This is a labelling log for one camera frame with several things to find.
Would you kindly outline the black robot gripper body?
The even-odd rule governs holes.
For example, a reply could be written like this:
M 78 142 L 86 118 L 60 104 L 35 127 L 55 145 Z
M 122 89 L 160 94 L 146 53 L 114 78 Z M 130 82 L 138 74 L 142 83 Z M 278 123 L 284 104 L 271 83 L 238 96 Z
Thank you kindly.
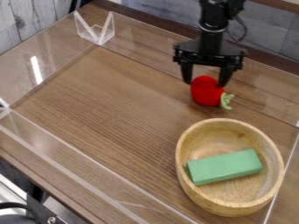
M 222 32 L 203 31 L 200 36 L 174 45 L 172 60 L 211 67 L 243 68 L 246 50 L 223 39 Z

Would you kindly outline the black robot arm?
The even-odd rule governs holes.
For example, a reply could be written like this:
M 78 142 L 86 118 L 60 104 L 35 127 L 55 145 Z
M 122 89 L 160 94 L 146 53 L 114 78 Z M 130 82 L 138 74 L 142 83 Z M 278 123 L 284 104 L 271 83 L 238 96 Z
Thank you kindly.
M 230 83 L 232 74 L 243 68 L 246 51 L 223 39 L 223 33 L 240 11 L 246 0 L 199 0 L 200 36 L 176 43 L 172 61 L 182 67 L 182 79 L 192 83 L 192 67 L 204 65 L 219 68 L 219 87 Z

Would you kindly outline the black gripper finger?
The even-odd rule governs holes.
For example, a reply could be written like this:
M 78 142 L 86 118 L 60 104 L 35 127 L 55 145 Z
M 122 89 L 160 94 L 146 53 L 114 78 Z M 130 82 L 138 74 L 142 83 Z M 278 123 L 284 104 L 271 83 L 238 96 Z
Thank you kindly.
M 224 66 L 219 71 L 219 87 L 224 88 L 235 72 L 234 66 Z
M 192 82 L 192 64 L 182 63 L 182 78 L 186 84 Z

